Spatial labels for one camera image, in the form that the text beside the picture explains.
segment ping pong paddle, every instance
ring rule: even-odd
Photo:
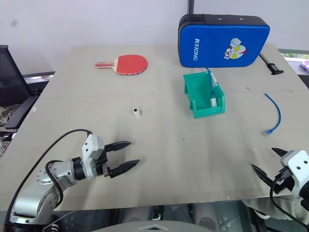
[[[114,62],[97,62],[97,69],[112,68],[120,75],[135,75],[142,73],[147,68],[147,60],[139,55],[119,56]]]

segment paddle handle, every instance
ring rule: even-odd
[[[97,69],[112,68],[114,65],[115,65],[114,62],[97,62],[96,68]]]

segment chair armrest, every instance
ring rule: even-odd
[[[25,100],[24,103],[22,103],[21,106],[10,117],[4,127],[6,129],[18,129],[37,99],[38,96],[33,96]]]

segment black office chair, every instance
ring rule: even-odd
[[[0,45],[0,105],[21,104],[4,127],[18,129],[38,97],[28,88],[8,46]]]

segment cartoon character print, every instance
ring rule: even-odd
[[[247,52],[246,47],[241,44],[241,40],[234,38],[225,52],[225,59],[238,59]]]

